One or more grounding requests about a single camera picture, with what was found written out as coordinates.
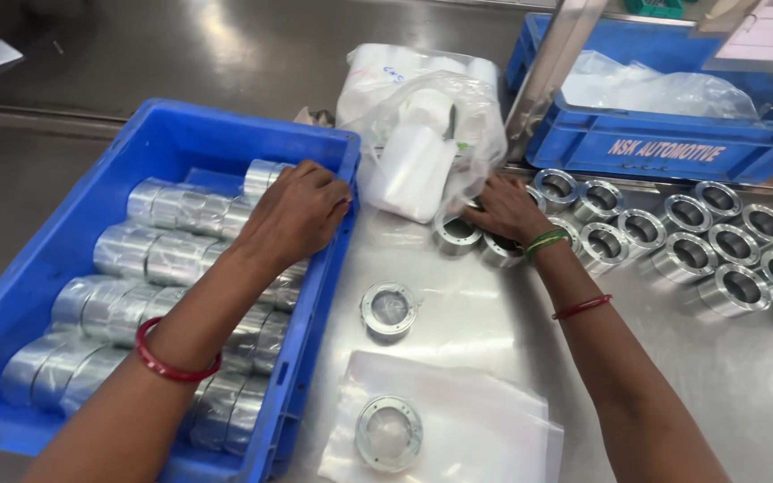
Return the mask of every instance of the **blue plastic crate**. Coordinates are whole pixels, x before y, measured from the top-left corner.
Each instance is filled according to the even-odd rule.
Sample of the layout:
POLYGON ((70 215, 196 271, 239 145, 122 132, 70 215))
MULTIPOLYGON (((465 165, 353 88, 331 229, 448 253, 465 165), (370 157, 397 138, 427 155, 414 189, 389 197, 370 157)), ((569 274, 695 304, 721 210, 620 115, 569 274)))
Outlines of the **blue plastic crate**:
MULTIPOLYGON (((359 137, 348 131, 145 102, 0 277, 0 373, 44 333, 64 284, 96 273, 94 241, 124 220, 127 195, 139 181, 156 176, 234 194, 254 158, 293 164, 309 158, 353 188, 359 151, 359 137)), ((176 443, 160 481, 255 483, 287 470, 357 211, 352 203, 330 244, 309 262, 245 457, 176 443)), ((0 449, 37 455, 63 423, 59 415, 9 407, 0 398, 0 449)))
MULTIPOLYGON (((550 16, 529 14, 506 69, 517 91, 550 16)), ((705 72, 718 38, 688 38, 689 27, 602 19, 584 49, 662 73, 705 72)), ((773 74, 705 72, 773 106, 773 74)), ((572 106, 558 93, 527 148, 537 168, 758 183, 773 174, 773 109, 761 121, 572 106)))

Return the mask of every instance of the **red bangle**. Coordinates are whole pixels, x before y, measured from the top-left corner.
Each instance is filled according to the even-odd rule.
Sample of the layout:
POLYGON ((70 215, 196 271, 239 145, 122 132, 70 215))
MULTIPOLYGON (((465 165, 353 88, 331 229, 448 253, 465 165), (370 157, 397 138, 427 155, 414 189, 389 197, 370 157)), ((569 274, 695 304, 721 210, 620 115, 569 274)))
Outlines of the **red bangle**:
POLYGON ((220 370, 220 365, 222 365, 222 353, 217 354, 217 358, 214 360, 213 365, 210 366, 210 369, 199 372, 189 372, 161 362, 160 359, 155 357, 154 354, 148 350, 148 347, 145 346, 145 334, 148 333, 148 329, 157 325, 160 320, 162 320, 162 317, 150 319, 142 324, 142 326, 139 327, 139 330, 136 331, 136 352, 138 352, 139 357, 142 357, 142 361, 145 362, 145 365, 149 369, 166 379, 180 382, 198 382, 213 376, 220 370))
POLYGON ((555 321, 561 321, 563 319, 568 319, 569 317, 573 315, 577 315, 581 312, 584 312, 585 310, 590 310, 593 307, 598 307, 598 305, 601 305, 603 303, 607 303, 613 300, 612 295, 603 295, 598 298, 594 298, 590 301, 579 303, 575 305, 574 307, 570 309, 560 310, 559 312, 552 315, 553 320, 555 321))

